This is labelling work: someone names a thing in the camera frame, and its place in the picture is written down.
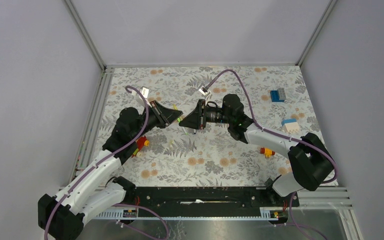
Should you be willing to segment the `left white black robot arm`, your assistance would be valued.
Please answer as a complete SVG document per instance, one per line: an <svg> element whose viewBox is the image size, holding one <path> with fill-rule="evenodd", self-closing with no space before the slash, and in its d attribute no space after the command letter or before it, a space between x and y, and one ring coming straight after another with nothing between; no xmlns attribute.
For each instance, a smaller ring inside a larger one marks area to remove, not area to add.
<svg viewBox="0 0 384 240"><path fill-rule="evenodd" d="M122 176L110 178L138 149L138 139L153 128L164 129L181 117L181 110L162 106L156 100L146 104L142 113L124 108L110 137L91 164L71 183L38 201L38 225L44 238L75 240L84 226L107 208L121 203L137 204L136 186ZM105 189L97 187L109 179Z"/></svg>

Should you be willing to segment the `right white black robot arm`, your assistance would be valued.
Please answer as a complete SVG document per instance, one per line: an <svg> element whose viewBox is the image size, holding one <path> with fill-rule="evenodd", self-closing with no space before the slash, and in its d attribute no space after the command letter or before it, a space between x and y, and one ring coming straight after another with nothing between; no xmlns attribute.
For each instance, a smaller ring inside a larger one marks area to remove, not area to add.
<svg viewBox="0 0 384 240"><path fill-rule="evenodd" d="M230 136L236 141L268 148L289 160L292 171L277 177L266 193L267 201L273 206L281 205L293 192L315 191L336 168L317 135L307 133L297 138L258 125L245 114L244 105L236 94L225 95L221 106L199 99L195 109L179 125L203 130L208 123L227 124Z"/></svg>

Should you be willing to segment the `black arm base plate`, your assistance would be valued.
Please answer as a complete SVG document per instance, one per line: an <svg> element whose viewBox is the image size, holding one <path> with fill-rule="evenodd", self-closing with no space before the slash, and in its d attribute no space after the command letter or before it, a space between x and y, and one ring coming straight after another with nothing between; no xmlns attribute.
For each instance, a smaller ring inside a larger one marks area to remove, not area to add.
<svg viewBox="0 0 384 240"><path fill-rule="evenodd" d="M266 187L136 187L121 201L139 217L261 218L263 210L283 212L299 207L297 196L277 195Z"/></svg>

